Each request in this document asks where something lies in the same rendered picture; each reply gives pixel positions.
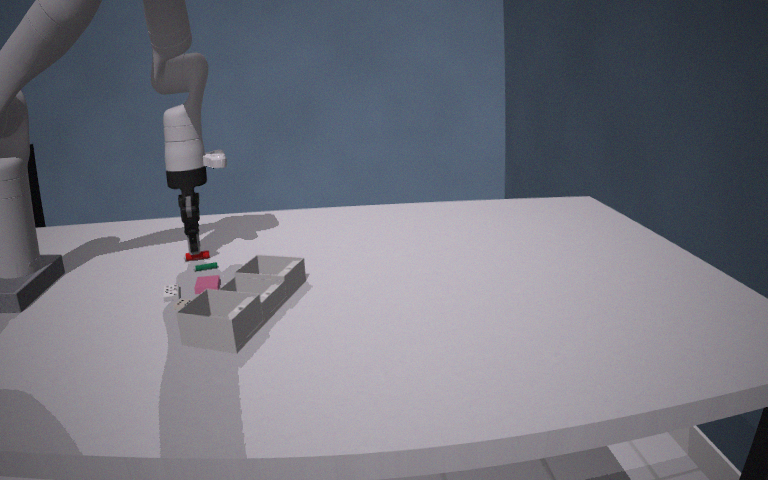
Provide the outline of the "pink flat block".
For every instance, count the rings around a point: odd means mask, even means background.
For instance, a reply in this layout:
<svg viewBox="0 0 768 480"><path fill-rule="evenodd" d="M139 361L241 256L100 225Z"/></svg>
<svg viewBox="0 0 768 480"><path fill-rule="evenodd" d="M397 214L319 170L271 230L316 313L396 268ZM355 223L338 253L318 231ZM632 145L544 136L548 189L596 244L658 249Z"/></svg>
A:
<svg viewBox="0 0 768 480"><path fill-rule="evenodd" d="M219 284L220 284L219 275L197 277L197 281L194 288L195 294L202 293L203 291L205 291L206 288L219 290Z"/></svg>

